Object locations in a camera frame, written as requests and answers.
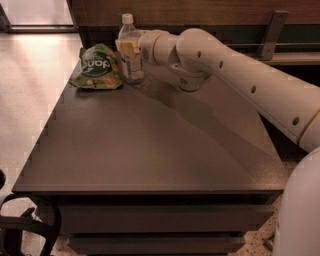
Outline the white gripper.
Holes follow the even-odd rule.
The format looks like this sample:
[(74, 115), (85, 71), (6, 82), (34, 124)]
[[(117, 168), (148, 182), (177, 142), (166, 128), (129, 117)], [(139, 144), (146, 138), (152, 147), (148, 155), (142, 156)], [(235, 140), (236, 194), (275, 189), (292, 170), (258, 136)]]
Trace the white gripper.
[(166, 35), (167, 31), (163, 30), (141, 30), (141, 37), (137, 40), (117, 39), (116, 48), (122, 58), (135, 58), (139, 55), (141, 59), (149, 64), (157, 65), (154, 55), (157, 40)]

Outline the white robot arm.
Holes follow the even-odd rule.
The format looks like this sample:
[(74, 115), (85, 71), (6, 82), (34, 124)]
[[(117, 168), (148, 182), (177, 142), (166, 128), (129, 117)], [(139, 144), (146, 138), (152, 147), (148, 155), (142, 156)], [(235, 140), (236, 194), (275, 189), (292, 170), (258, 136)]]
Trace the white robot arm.
[(208, 32), (140, 31), (118, 38), (130, 57), (181, 77), (222, 80), (307, 152), (283, 192), (272, 256), (320, 256), (320, 88), (232, 50)]

